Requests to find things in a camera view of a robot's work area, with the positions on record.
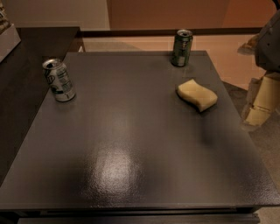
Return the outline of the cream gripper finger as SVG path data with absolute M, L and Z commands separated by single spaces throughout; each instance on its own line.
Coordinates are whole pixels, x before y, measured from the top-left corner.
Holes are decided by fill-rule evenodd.
M 247 125 L 261 126 L 268 120 L 271 114 L 271 110 L 246 104 L 241 113 L 241 118 Z

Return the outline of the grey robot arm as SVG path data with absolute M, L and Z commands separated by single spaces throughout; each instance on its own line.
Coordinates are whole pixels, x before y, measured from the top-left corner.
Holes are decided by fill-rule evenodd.
M 261 29 L 255 63 L 265 71 L 260 79 L 252 79 L 241 119 L 245 126 L 262 126 L 279 109 L 280 104 L 280 10 Z

